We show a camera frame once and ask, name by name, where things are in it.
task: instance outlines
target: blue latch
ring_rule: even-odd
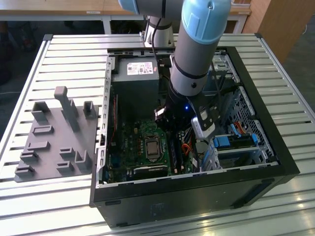
[[[236,130],[234,124],[231,124],[231,128],[233,129],[234,133],[235,133],[239,138],[242,136],[239,132],[237,132],[237,130]]]
[[[228,147],[230,146],[230,141],[227,136],[217,137],[220,147]]]
[[[254,143],[257,145],[258,144],[258,138],[257,135],[252,134],[252,140],[254,141]]]
[[[213,144],[215,145],[215,148],[219,146],[218,138],[213,139]]]

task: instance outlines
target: green circuit board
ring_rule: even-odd
[[[146,139],[155,137],[159,139],[160,157],[156,161],[147,159]],[[156,164],[167,165],[170,173],[170,160],[167,148],[166,134],[159,128],[154,121],[142,121],[141,123],[126,124],[123,128],[123,154],[128,168],[135,166],[150,166]]]
[[[120,153],[113,154],[110,159],[112,182],[129,181],[129,173],[139,167],[167,166],[168,176],[179,174],[171,164],[166,133],[154,121],[124,123],[120,140]],[[181,174],[191,173],[189,157],[183,167]]]

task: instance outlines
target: motherboard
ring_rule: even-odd
[[[110,156],[112,182],[191,173],[189,157],[170,152],[167,134],[152,120],[123,123],[119,151]]]

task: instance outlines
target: aluminum profile table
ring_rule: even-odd
[[[107,48],[141,47],[138,35],[54,35],[42,42],[0,143],[0,235],[307,235],[315,228],[315,116],[263,39],[226,34],[235,46],[301,174],[256,203],[236,210],[110,229],[90,208],[91,175],[15,183],[34,101],[67,86],[75,104],[92,100],[101,113]]]

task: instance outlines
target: power supply label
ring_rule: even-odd
[[[152,62],[128,63],[127,75],[147,75],[153,74]]]

